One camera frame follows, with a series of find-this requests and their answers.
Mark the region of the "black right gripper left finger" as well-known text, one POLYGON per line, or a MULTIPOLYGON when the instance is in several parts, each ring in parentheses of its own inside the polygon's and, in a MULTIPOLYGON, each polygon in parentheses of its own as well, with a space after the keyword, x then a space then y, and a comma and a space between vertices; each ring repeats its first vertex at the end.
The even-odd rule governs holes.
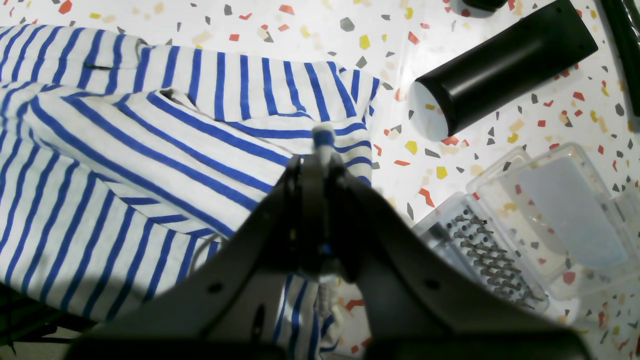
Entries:
POLYGON ((326 164, 296 155, 224 248, 176 287, 74 341, 67 360, 290 360, 275 339, 293 275, 328 259, 326 164))

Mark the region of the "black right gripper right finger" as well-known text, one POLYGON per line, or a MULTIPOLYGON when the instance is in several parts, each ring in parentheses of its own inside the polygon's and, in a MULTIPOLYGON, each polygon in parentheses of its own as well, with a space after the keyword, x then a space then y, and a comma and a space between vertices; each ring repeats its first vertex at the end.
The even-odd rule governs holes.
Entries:
POLYGON ((427 249, 334 155, 329 244, 365 303, 366 360, 589 360, 582 339, 490 294, 427 249))

